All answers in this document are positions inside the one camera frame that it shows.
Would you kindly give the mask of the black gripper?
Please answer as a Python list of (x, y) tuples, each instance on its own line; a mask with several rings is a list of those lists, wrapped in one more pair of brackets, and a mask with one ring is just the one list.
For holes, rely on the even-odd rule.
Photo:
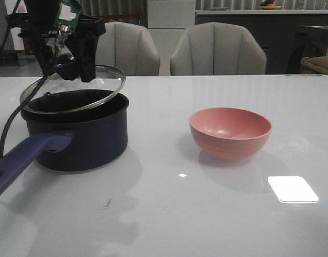
[[(27, 10), (25, 13), (6, 16), (8, 25), (11, 28), (26, 28), (41, 34), (57, 30), (67, 35), (67, 47), (74, 57), (81, 81), (90, 82), (95, 79), (98, 37), (106, 32), (104, 20), (84, 15), (81, 9), (76, 29), (73, 33), (69, 33), (54, 27), (59, 1), (24, 1), (24, 4)], [(46, 40), (38, 34), (32, 34), (29, 43), (43, 74), (54, 74), (52, 47), (47, 45)]]

